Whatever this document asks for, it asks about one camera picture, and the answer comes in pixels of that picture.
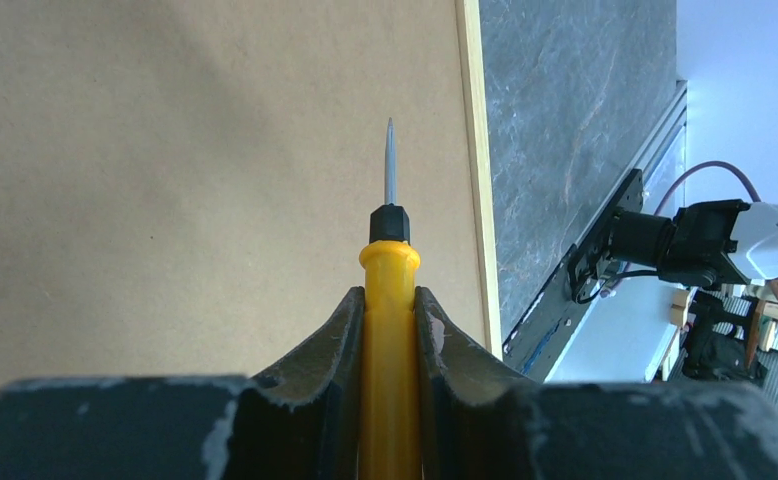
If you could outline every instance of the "black cable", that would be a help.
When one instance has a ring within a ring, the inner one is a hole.
[[[598,298],[598,294],[601,293],[602,290],[604,290],[604,287],[610,283],[610,282],[620,282],[624,280],[625,278],[633,278],[633,277],[657,277],[659,276],[659,273],[657,273],[656,270],[634,270],[632,272],[619,272],[614,275],[611,275],[607,279],[604,280],[604,283],[602,283],[600,286],[598,286],[598,289],[595,290],[595,293],[592,295],[578,299],[577,303],[580,305],[585,305],[587,303],[592,302],[596,298]]]

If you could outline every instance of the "cable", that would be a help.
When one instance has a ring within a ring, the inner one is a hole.
[[[616,284],[618,285],[618,283],[621,283],[621,281],[626,279],[626,278],[656,277],[658,275],[659,275],[659,273],[656,270],[634,270],[632,272],[619,272],[619,273],[617,273],[615,275],[612,275],[611,277],[608,277],[606,280],[604,280],[604,283],[602,283],[601,286],[598,287],[598,290],[596,290],[595,293],[593,293],[592,295],[590,295],[590,296],[588,296],[586,298],[578,299],[577,303],[580,304],[580,305],[585,305],[587,303],[592,302],[593,300],[598,298],[598,294],[601,293],[601,291],[604,290],[604,288],[606,288],[607,284],[610,283],[611,281],[617,282]]]
[[[700,163],[689,170],[683,172],[683,174],[677,178],[677,180],[672,183],[672,186],[669,187],[668,190],[666,190],[666,194],[663,195],[663,198],[660,200],[660,203],[657,205],[657,208],[654,210],[654,215],[660,215],[660,212],[663,211],[663,208],[666,207],[666,204],[669,203],[669,200],[671,200],[672,195],[674,195],[675,191],[683,185],[683,182],[686,181],[687,178],[692,176],[692,174],[696,172],[700,172],[701,170],[704,170],[705,168],[710,167],[717,167],[717,168],[723,168],[736,176],[736,178],[742,183],[742,186],[745,188],[745,191],[748,192],[748,196],[751,197],[752,202],[762,202],[763,200],[760,198],[760,194],[757,193],[757,189],[754,188],[754,184],[751,183],[751,180],[743,173],[742,170],[737,168],[734,165],[731,165],[728,162],[723,162],[721,160],[711,160],[709,162]],[[631,263],[628,262],[625,264],[624,268],[622,269],[623,272],[627,272],[628,269],[630,269]],[[619,286],[619,283],[621,283],[621,279],[616,280],[615,283],[607,287],[607,282],[602,285],[601,290],[598,290],[600,293],[602,290],[606,290],[604,293],[601,293],[601,298],[607,298],[610,293],[616,289],[616,287]]]

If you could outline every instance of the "wooden edge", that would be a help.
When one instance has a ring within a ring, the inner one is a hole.
[[[501,359],[501,308],[498,300],[498,263],[495,258],[495,219],[489,170],[489,126],[483,81],[480,7],[478,0],[457,0],[456,8],[486,349]]]

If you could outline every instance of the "metal tip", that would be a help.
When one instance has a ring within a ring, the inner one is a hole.
[[[384,177],[383,203],[394,205],[397,201],[398,183],[395,176],[395,127],[392,125],[392,117],[389,117],[389,125],[386,127],[386,173]]]

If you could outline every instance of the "gray table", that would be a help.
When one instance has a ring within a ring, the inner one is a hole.
[[[674,0],[481,0],[502,336],[675,90]]]

